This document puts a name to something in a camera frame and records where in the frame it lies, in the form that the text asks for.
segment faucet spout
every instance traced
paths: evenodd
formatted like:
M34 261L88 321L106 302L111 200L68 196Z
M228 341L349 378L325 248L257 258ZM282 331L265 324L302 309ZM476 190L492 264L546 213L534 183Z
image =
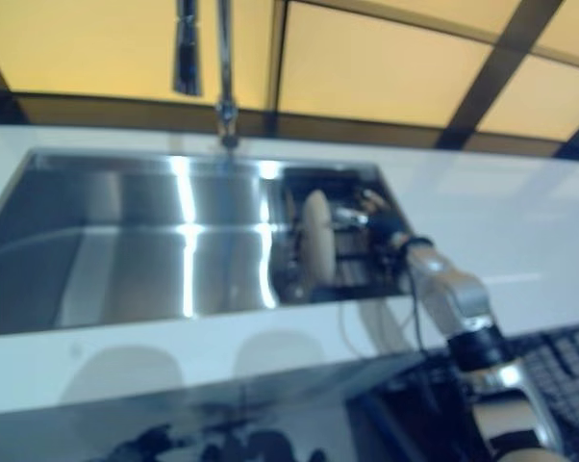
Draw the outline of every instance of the faucet spout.
M216 105L218 131L221 144L232 156L239 145L236 122L239 108L232 88L232 9L231 0L218 0L219 58L221 69L221 94Z
M201 96L197 0L178 0L177 7L174 90Z

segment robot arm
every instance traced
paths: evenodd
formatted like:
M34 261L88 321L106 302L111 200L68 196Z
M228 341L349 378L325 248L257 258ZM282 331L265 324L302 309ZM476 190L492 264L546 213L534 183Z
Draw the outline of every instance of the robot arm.
M397 234L390 242L404 259L406 282L445 337L470 389L471 411L492 457L565 461L558 455L563 444L557 425L499 331L486 287L426 239Z

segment yellow wall panel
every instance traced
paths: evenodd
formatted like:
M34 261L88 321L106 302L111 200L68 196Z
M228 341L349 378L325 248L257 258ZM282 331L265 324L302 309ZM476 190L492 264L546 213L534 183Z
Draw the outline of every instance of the yellow wall panel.
M520 0L369 0L499 35Z
M171 0L1 0L0 69L13 90L212 104L219 95L216 2L200 1L202 97L172 91ZM235 0L242 107L265 104L272 0Z
M567 140L579 128L579 68L525 58L478 125L480 131Z
M536 49L579 58L579 0L564 2L538 38Z
M445 126L491 48L415 27L290 5L285 112Z

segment sink basin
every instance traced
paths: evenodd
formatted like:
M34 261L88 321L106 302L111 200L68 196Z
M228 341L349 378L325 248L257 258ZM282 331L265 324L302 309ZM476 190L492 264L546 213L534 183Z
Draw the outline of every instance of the sink basin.
M342 230L339 284L300 286L302 202L359 185L389 197L370 165L33 152L0 208L0 334L393 294Z

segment white countertop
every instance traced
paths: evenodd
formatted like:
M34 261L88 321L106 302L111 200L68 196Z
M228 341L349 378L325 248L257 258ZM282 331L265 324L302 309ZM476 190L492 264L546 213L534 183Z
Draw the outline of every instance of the white countertop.
M216 138L0 126L0 194L30 148L51 146L214 154ZM377 163L415 230L432 237L460 268L483 278L506 334L579 322L579 163L300 141L243 140L239 151L259 158ZM414 344L410 322L403 328L384 322L385 341L376 324L380 315L403 323L409 310L403 297L387 305L327 303L200 321L0 336L0 412L403 350ZM429 321L424 338L430 346L442 343Z

